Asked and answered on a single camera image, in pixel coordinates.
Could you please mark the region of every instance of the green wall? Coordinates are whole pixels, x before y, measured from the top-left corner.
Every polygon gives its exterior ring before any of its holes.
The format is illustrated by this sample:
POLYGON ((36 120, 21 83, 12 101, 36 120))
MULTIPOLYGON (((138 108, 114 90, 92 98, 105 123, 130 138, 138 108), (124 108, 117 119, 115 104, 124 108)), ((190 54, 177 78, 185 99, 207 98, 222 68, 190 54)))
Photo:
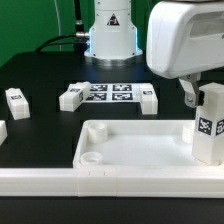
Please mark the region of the green wall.
MULTIPOLYGON (((85 30, 94 22, 94 0, 80 0, 85 30)), ((57 0, 62 34, 75 32, 73 0, 57 0)), ((147 0, 132 0, 132 20, 138 27, 139 47, 145 49, 149 15, 147 0)), ((58 36, 54 0, 0 1, 0 66, 13 55, 33 51, 44 41, 58 36)))

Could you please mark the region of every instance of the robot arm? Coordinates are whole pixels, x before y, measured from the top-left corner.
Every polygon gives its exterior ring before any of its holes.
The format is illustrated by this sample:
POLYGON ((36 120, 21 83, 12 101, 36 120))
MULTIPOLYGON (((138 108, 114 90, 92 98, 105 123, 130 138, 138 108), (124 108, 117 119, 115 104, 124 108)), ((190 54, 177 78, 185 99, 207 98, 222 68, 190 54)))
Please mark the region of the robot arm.
POLYGON ((150 16, 147 64, 162 77, 180 78, 185 103, 203 104, 200 73, 224 66, 224 2, 160 2, 150 16))

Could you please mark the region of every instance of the white cube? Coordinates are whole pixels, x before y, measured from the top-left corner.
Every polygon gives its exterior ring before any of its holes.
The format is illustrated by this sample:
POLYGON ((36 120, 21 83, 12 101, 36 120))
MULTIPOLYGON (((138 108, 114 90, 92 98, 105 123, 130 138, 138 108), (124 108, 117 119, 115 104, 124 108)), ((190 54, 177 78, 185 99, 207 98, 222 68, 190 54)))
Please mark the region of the white cube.
POLYGON ((5 121, 0 121, 0 145, 4 142, 7 137, 7 130, 5 121))
POLYGON ((139 88, 142 114, 157 114, 158 99, 153 86, 151 84, 142 84, 139 88))
POLYGON ((29 104, 20 89, 8 89, 6 99, 14 120, 30 117, 29 104))
POLYGON ((89 97, 90 83, 70 84, 68 90, 59 97, 60 110, 74 112, 89 97))

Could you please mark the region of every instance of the black tabletop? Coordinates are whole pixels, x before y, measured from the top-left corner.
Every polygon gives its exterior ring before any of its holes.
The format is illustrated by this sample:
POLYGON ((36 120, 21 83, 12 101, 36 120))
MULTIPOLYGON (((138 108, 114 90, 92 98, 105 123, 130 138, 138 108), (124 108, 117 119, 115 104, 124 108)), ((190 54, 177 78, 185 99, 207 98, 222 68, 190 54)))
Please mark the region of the black tabletop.
MULTIPOLYGON (((223 83, 223 69, 202 74, 200 85, 223 83)), ((184 104, 178 80, 152 74, 146 63, 104 68, 84 62, 76 53, 22 53, 0 68, 0 120, 8 138, 0 147, 0 168, 71 168, 84 121, 89 119, 194 119, 184 104), (139 103, 82 104, 75 112, 59 110, 68 85, 152 83, 158 115, 142 115, 139 103), (20 88, 31 118, 15 121, 5 90, 20 88)), ((222 199, 163 198, 0 198, 0 223, 223 223, 222 199)))

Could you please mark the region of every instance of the white tray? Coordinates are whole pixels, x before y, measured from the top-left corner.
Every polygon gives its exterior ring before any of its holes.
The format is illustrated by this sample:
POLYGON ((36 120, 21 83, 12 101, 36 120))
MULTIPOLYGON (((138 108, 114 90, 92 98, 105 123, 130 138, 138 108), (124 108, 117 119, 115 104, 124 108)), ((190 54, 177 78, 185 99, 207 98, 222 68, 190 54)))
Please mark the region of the white tray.
POLYGON ((73 161, 78 171, 78 194, 224 197, 224 167, 198 165, 191 155, 191 144, 182 141, 183 125, 192 122, 85 122, 73 161), (91 143, 88 127, 97 122, 107 126, 108 139, 91 143), (82 163, 82 155, 92 152, 96 158, 93 154, 90 161, 82 163))
POLYGON ((0 169, 0 196, 224 198, 224 166, 196 164, 191 145, 181 140, 183 124, 192 122, 87 121, 74 168, 0 169), (94 122, 108 126, 107 141, 88 140, 94 122), (103 159, 82 164, 83 154, 93 151, 103 159))

